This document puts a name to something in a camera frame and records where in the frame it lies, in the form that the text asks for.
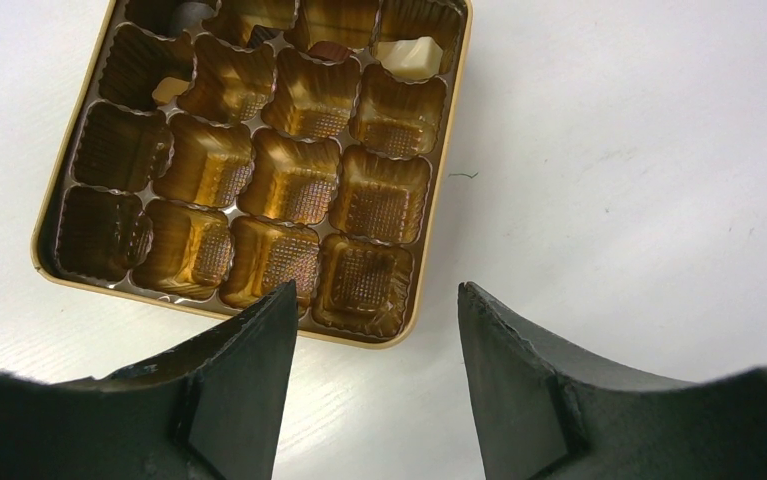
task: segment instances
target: tabletop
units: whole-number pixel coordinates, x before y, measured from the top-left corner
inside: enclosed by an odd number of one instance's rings
[[[0,370],[44,382],[214,325],[32,268],[105,8],[0,2]],[[417,327],[383,351],[299,339],[274,478],[483,476],[466,280],[642,370],[767,364],[767,2],[475,0],[473,14]]]

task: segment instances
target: brown plastic tray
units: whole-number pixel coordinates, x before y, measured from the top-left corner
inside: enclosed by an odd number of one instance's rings
[[[402,340],[416,322],[468,0],[203,1],[215,14],[169,37],[180,3],[110,3],[34,233],[36,269],[221,319],[295,279],[302,335]],[[256,25],[280,32],[243,48]],[[444,51],[427,80],[373,57],[380,41],[421,36]],[[350,56],[310,56],[320,41]],[[152,93],[169,76],[191,83],[159,106]]]

